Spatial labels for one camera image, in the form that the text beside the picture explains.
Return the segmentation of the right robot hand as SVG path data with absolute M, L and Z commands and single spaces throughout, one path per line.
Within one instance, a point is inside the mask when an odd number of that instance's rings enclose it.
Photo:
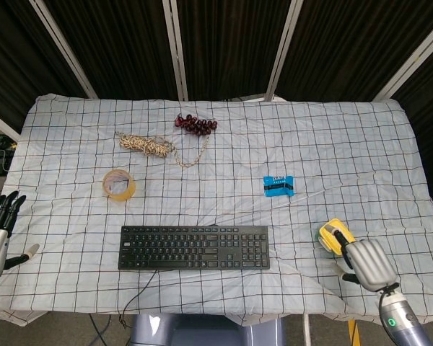
M 348 273 L 336 265 L 335 272 L 340 279 L 361 285 L 371 292 L 399 287 L 396 271 L 378 241 L 365 239 L 349 242 L 338 230 L 333 235 L 341 246 L 346 264 L 354 271 Z

